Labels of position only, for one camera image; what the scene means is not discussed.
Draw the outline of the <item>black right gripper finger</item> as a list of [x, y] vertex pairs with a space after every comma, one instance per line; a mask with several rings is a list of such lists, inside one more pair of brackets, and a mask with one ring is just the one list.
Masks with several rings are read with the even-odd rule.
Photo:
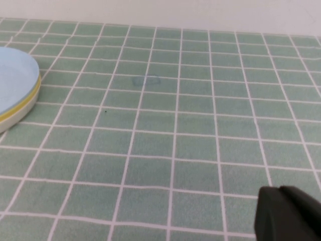
[[320, 240], [320, 202], [295, 186], [259, 189], [257, 240]]

